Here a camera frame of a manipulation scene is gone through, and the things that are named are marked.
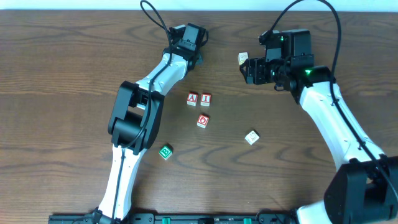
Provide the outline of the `red letter A block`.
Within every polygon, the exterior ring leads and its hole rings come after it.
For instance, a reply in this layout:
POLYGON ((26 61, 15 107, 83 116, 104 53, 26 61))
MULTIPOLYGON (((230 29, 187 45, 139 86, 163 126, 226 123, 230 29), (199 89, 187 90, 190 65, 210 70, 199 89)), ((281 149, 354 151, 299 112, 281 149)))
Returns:
POLYGON ((196 106, 198 101, 198 95, 196 93, 189 93, 187 96, 187 105, 196 106))

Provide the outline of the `red letter I block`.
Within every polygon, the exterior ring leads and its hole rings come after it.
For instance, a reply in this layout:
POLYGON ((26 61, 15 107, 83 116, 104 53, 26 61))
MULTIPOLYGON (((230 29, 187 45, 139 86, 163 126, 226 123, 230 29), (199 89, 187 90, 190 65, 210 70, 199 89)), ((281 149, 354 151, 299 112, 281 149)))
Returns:
POLYGON ((211 104, 211 94, 203 93, 201 95, 200 104, 202 106, 210 106, 210 104, 211 104))

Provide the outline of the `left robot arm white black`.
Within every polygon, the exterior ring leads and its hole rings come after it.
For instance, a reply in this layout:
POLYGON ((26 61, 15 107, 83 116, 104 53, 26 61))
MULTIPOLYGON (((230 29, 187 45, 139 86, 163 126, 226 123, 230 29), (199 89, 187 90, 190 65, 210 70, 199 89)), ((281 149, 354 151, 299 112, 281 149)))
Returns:
POLYGON ((195 24, 171 27, 171 45, 143 79, 121 84, 108 123, 113 161, 105 195, 92 223, 121 223, 130 212, 132 189, 143 155, 159 132, 166 94, 201 62, 208 31, 195 24))

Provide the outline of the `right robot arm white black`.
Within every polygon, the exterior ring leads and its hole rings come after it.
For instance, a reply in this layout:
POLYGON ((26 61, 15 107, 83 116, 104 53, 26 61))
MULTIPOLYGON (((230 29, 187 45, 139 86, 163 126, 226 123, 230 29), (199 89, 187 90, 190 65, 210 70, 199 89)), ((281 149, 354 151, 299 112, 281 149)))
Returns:
POLYGON ((397 158, 373 143, 347 107, 330 69, 315 65, 309 30, 266 31, 266 52, 240 71, 248 84, 292 94, 324 138, 336 174, 323 199, 298 208, 294 223, 371 223, 397 217, 397 158))

